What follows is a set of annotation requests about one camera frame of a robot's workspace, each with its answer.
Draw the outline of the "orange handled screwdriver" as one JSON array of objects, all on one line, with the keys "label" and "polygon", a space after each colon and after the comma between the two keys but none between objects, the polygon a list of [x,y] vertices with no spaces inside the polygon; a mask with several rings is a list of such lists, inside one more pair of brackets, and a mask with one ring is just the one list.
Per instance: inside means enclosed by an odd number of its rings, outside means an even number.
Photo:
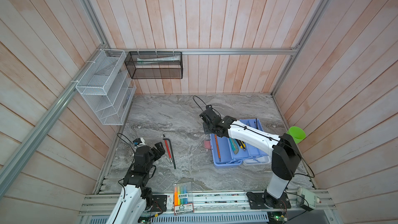
[{"label": "orange handled screwdriver", "polygon": [[220,154],[218,139],[217,139],[217,136],[216,136],[216,135],[215,135],[215,143],[216,143],[216,149],[217,149],[218,159],[219,159],[219,162],[221,162],[221,154]]}]

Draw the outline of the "red handled hex key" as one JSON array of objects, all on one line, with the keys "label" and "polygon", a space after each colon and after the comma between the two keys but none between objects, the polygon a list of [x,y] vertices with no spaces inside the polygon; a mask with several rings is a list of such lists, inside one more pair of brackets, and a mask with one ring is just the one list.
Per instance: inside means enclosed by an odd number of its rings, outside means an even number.
[{"label": "red handled hex key", "polygon": [[170,147],[169,147],[169,143],[168,143],[166,138],[164,138],[163,140],[164,140],[164,143],[165,143],[165,146],[166,146],[166,150],[167,150],[170,162],[173,163],[173,158],[172,158],[172,155],[171,155],[171,150],[170,150]]}]

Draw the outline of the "white toolbox lid pink handle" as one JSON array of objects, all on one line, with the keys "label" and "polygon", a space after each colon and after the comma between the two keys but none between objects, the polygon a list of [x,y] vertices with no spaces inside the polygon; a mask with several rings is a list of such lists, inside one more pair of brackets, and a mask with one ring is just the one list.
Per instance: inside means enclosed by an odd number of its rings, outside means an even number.
[{"label": "white toolbox lid pink handle", "polygon": [[296,205],[306,211],[315,210],[317,204],[321,203],[320,198],[315,193],[313,193],[308,189],[301,187],[297,190],[296,194],[297,194]]}]

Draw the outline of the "teal utility knife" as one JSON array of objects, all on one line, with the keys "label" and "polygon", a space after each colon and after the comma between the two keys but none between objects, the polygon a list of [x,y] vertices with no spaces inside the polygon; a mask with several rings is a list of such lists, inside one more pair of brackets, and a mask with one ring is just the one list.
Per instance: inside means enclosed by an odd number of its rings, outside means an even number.
[{"label": "teal utility knife", "polygon": [[239,144],[235,139],[229,138],[233,153],[236,155],[239,152]]}]

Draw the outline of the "yellow black utility knife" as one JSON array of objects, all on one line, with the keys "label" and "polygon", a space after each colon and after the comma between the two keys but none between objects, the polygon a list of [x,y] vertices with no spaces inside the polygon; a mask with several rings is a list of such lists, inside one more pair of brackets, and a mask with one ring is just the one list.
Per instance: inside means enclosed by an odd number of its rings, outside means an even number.
[{"label": "yellow black utility knife", "polygon": [[241,140],[238,140],[238,139],[236,139],[236,141],[237,141],[239,147],[240,147],[242,150],[246,151],[246,145],[245,145],[245,143],[244,143],[243,141],[241,141]]}]

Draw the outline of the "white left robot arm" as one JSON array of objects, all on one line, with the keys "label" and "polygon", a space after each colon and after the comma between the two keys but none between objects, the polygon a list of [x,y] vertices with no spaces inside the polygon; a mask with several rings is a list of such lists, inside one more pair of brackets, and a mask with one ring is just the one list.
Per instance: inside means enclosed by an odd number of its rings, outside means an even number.
[{"label": "white left robot arm", "polygon": [[154,147],[140,145],[125,177],[121,180],[122,190],[109,216],[108,224],[137,224],[142,213],[152,208],[152,189],[147,187],[154,162],[165,154],[161,142]]}]

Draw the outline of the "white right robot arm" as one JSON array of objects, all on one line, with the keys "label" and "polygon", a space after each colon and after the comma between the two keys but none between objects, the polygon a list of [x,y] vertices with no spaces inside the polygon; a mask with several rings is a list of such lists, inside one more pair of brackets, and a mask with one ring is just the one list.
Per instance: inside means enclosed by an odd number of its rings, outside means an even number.
[{"label": "white right robot arm", "polygon": [[211,105],[200,113],[200,118],[208,134],[243,141],[270,157],[273,175],[264,191],[263,201],[268,208],[279,208],[280,201],[286,199],[283,194],[302,160],[294,138],[288,133],[278,136],[257,130],[230,116],[221,118]]}]

